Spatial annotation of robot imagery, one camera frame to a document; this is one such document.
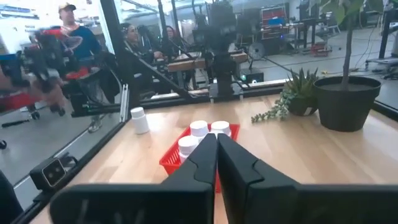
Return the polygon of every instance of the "metal stand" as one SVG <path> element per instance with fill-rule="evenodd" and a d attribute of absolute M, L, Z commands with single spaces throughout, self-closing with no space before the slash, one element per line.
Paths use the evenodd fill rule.
<path fill-rule="evenodd" d="M 369 63 L 378 63 L 381 65 L 385 65 L 387 67 L 388 73 L 392 72 L 393 68 L 398 66 L 398 58 L 391 58 L 391 57 L 385 58 L 387 40 L 388 40 L 389 29 L 390 29 L 390 22 L 391 22 L 392 17 L 395 12 L 396 12 L 396 9 L 389 9 L 389 10 L 385 11 L 379 57 L 366 60 L 365 61 L 365 70 L 368 70 Z"/>

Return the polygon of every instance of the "plant stem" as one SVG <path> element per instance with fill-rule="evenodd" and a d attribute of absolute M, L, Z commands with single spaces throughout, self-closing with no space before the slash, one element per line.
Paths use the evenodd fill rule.
<path fill-rule="evenodd" d="M 343 65 L 343 80 L 341 81 L 341 89 L 343 91 L 348 90 L 349 81 L 349 60 L 351 58 L 351 45 L 353 42 L 353 17 L 348 15 L 347 17 L 347 45 L 346 45 L 346 57 Z"/>

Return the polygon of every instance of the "equipment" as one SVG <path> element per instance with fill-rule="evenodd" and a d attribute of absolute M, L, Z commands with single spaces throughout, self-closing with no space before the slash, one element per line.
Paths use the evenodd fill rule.
<path fill-rule="evenodd" d="M 397 185 L 300 184 L 218 135 L 228 223 L 397 223 Z"/>
<path fill-rule="evenodd" d="M 59 158 L 50 157 L 34 167 L 29 175 L 37 190 L 53 192 L 59 189 L 58 184 L 66 176 L 67 170 L 75 166 L 77 162 L 77 159 L 70 156 L 69 153 L 65 153 Z"/>
<path fill-rule="evenodd" d="M 384 79 L 393 79 L 393 80 L 398 79 L 397 74 L 394 72 L 394 69 L 398 66 L 398 58 L 397 58 L 398 39 L 397 39 L 397 37 L 395 38 L 393 49 L 392 49 L 392 55 L 395 55 L 395 56 L 387 57 L 387 58 L 384 57 L 386 54 L 386 46 L 387 46 L 387 40 L 388 40 L 389 34 L 398 30 L 398 26 L 390 27 L 391 22 L 398 19 L 397 15 L 398 15 L 397 8 L 394 4 L 389 4 L 385 7 L 384 15 L 383 15 L 384 23 L 383 23 L 382 39 L 381 39 L 381 44 L 380 44 L 379 57 L 374 58 L 374 59 L 368 59 L 365 61 L 365 70 L 368 70 L 369 63 L 378 63 L 380 65 L 385 65 L 387 67 L 387 73 L 389 73 L 389 74 L 384 76 Z"/>
<path fill-rule="evenodd" d="M 207 135 L 161 184 L 90 184 L 65 189 L 52 200 L 52 220 L 54 224 L 213 223 L 217 148 L 215 135 Z"/>
<path fill-rule="evenodd" d="M 60 160 L 51 157 L 33 168 L 29 175 L 37 190 L 51 191 L 57 187 L 66 173 Z"/>

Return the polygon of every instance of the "small potted plant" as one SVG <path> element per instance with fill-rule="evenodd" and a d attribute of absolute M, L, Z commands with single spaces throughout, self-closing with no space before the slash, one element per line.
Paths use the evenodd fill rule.
<path fill-rule="evenodd" d="M 318 109 L 317 99 L 315 98 L 313 83 L 318 80 L 317 71 L 307 74 L 301 68 L 298 73 L 290 71 L 292 77 L 285 84 L 285 88 L 280 93 L 280 99 L 275 101 L 269 111 L 257 114 L 251 118 L 252 123 L 265 121 L 268 119 L 285 119 L 288 112 L 297 116 L 309 116 Z"/>

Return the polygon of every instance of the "baseball cap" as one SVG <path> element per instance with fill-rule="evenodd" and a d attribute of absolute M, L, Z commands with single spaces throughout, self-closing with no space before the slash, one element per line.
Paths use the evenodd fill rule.
<path fill-rule="evenodd" d="M 75 5 L 72 5 L 72 4 L 69 4 L 68 2 L 66 2 L 66 3 L 64 3 L 64 4 L 59 5 L 59 7 L 58 7 L 58 12 L 60 12 L 60 11 L 63 10 L 63 9 L 76 10 L 76 6 L 75 6 Z"/>

